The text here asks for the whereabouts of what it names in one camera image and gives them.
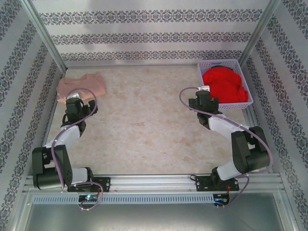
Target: plastic basket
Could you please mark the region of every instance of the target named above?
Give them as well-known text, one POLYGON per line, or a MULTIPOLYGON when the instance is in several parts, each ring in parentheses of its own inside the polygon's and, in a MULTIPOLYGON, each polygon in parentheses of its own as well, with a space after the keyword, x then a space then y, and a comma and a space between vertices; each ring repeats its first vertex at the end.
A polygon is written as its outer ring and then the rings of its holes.
POLYGON ((245 109, 247 106, 251 105, 254 101, 251 97, 249 88, 247 86, 246 80, 244 78, 244 75, 242 73, 241 67, 239 65, 239 62, 236 59, 214 59, 214 60, 203 60, 198 62, 197 67, 197 74, 200 82, 200 86, 203 86, 203 74, 210 69, 213 66, 216 65, 222 65, 229 68, 232 68, 232 70, 239 74, 242 78, 242 86, 244 89, 248 92, 248 101, 244 103, 220 103, 219 104, 219 110, 224 109, 245 109))

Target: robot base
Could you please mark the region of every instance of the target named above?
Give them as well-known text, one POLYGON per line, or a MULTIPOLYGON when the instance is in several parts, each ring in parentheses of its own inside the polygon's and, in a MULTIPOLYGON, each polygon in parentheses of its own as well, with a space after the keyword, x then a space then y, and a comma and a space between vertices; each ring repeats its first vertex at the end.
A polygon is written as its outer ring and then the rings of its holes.
POLYGON ((196 182, 197 192, 214 192, 214 191, 239 191, 240 187, 235 178, 221 180, 217 173, 217 168, 212 170, 210 176, 191 175, 191 180, 196 182))
MULTIPOLYGON (((103 192, 107 193, 110 189, 110 177, 94 177, 92 182, 99 183, 103 187, 103 192)), ((67 188, 68 192, 74 192, 74 193, 97 193, 99 191, 100 187, 97 185, 84 185, 84 186, 70 186, 67 188)))

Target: wire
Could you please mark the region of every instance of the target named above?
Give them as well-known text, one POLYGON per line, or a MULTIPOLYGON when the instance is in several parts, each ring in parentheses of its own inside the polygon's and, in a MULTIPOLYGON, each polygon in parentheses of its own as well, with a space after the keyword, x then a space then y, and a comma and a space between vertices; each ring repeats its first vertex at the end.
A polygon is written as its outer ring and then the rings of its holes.
MULTIPOLYGON (((90 114, 88 114, 86 117, 84 117, 83 119, 81 119, 81 120, 79 120, 79 121, 77 121, 77 122, 75 122, 75 123, 69 125, 69 126, 66 127, 65 129, 61 130, 61 131, 58 133, 58 135, 54 138, 54 140, 53 140, 53 142, 52 142, 52 144, 51 144, 51 155, 52 155, 52 158, 53 158, 53 161, 54 161, 54 166, 55 166, 55 168, 56 168, 56 170, 57 170, 57 173, 58 173, 58 176, 59 176, 59 179, 60 179, 60 184, 61 184, 61 190, 62 190, 62 191, 64 190, 65 185, 64 185, 64 179, 63 179, 63 176, 62 176, 62 173, 61 173, 61 169, 60 169, 59 163, 58 163, 58 161, 57 161, 57 159, 56 159, 56 155, 55 155, 55 153, 54 153, 54 147, 55 147, 55 145, 56 145, 56 142, 57 142, 57 140, 62 136, 62 134, 63 134, 64 132, 66 132, 68 129, 70 129, 71 127, 73 127, 73 126, 75 126, 75 125, 77 125, 77 124, 79 124, 79 123, 81 123, 82 121, 85 121, 87 118, 89 118, 91 115, 93 115, 94 112, 96 111, 96 108, 97 108, 97 98, 96 98, 95 94, 94 94, 91 90, 89 90, 89 89, 87 89, 87 88, 76 88, 76 89, 73 89, 73 90, 71 90, 71 91, 67 94, 67 96, 69 96, 71 93, 76 92, 76 91, 78 91, 78 90, 86 90, 86 91, 90 92, 90 93, 93 95, 93 97, 94 97, 95 106, 94 106, 94 109, 90 112, 90 114)), ((102 199, 102 197, 103 197, 103 187, 102 187, 102 185, 100 185, 99 183, 90 182, 90 181, 81 182, 81 183, 76 183, 74 186, 76 187, 76 186, 85 185, 85 184, 92 184, 92 185, 94 184, 94 185, 97 185, 97 186, 100 187, 100 189, 101 189, 101 191, 102 191, 102 194, 101 194, 100 199, 97 199, 97 202, 96 202, 96 204, 95 204, 94 206, 92 206, 92 207, 90 207, 90 208, 87 208, 87 209, 84 209, 84 208, 82 207, 83 202, 80 204, 80 208, 81 208, 82 210, 90 210, 90 209, 93 209, 95 206, 97 206, 97 205, 99 204, 100 200, 102 199)))
POLYGON ((191 180, 193 180, 193 181, 196 181, 197 176, 196 176, 196 175, 190 175, 189 178, 190 178, 191 180))
POLYGON ((226 193, 226 195, 228 195, 227 200, 230 199, 230 186, 229 185, 227 185, 227 193, 226 193))
POLYGON ((256 138, 266 149, 266 151, 268 152, 268 155, 269 155, 269 166, 263 170, 263 171, 260 171, 260 172, 250 172, 250 174, 260 174, 260 173, 267 173, 268 171, 271 170, 271 168, 273 167, 273 155, 268 147, 268 145, 259 137, 257 136, 256 134, 254 134, 252 131, 250 131, 249 129, 245 128, 244 126, 234 122, 233 120, 231 119, 228 119, 226 118, 225 116, 219 116, 219 115, 215 115, 215 114, 212 114, 212 113, 209 113, 209 112, 203 112, 203 111, 200 111, 200 110, 197 110, 197 109, 194 109, 192 107, 190 107, 189 105, 187 105, 183 99, 182 99, 182 93, 185 91, 185 90, 188 90, 188 89, 198 89, 197 87, 188 87, 188 88, 184 88, 183 90, 180 91, 179 93, 179 99, 180 99, 180 102, 187 108, 189 108, 190 110, 192 111, 195 111, 195 112, 199 112, 201 114, 205 114, 205 115, 209 115, 209 116, 213 116, 213 117, 216 117, 218 119, 223 119, 223 120, 226 120, 227 122, 243 129, 244 131, 248 132, 250 135, 252 135, 254 138, 256 138))
POLYGON ((244 190, 247 188, 248 184, 249 184, 249 176, 244 176, 244 177, 241 177, 241 178, 247 178, 247 182, 246 184, 244 185, 244 187, 242 188, 242 190, 239 192, 239 194, 237 194, 237 196, 232 200, 230 201, 226 206, 230 206, 234 201, 238 200, 240 195, 244 192, 244 190))
POLYGON ((76 183, 76 184, 74 184, 74 186, 77 187, 77 186, 85 185, 85 184, 92 184, 92 185, 94 184, 94 185, 97 185, 97 186, 100 187, 100 189, 101 189, 101 191, 102 191, 102 194, 101 194, 100 198, 97 198, 96 203, 95 203, 92 207, 90 207, 90 208, 84 208, 82 205, 83 205, 83 203, 84 203, 85 201, 82 201, 82 202, 80 203, 79 207, 81 208, 81 210, 87 210, 87 211, 89 211, 89 210, 93 209, 94 207, 96 207, 96 206, 100 203, 100 201, 102 200, 102 198, 103 198, 103 187, 102 187, 101 184, 96 183, 96 182, 91 182, 91 181, 76 183))

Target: cable connector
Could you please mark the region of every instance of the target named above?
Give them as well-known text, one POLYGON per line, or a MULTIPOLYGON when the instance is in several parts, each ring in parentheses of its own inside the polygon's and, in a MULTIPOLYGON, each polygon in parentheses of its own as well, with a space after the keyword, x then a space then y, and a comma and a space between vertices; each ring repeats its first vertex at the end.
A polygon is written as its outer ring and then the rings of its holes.
POLYGON ((198 90, 206 90, 210 92, 210 86, 201 86, 201 87, 198 87, 198 90))

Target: enclosure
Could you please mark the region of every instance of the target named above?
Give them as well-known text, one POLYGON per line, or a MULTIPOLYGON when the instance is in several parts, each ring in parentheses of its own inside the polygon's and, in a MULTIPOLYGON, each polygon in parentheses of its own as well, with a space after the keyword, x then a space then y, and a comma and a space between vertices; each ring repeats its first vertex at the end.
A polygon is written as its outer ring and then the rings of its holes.
MULTIPOLYGON (((0 6, 1 230, 308 229, 306 0, 0 6), (231 141, 200 125, 179 92, 202 85, 199 61, 227 59, 238 60, 253 104, 222 112, 262 127, 274 165, 250 174, 238 201, 217 209, 214 196, 225 192, 198 192, 190 176, 232 160, 231 141), (87 213, 76 206, 80 193, 33 187, 31 153, 60 131, 60 79, 95 73, 106 94, 68 149, 72 167, 111 179, 87 213)), ((238 179, 240 189, 245 183, 238 179)))

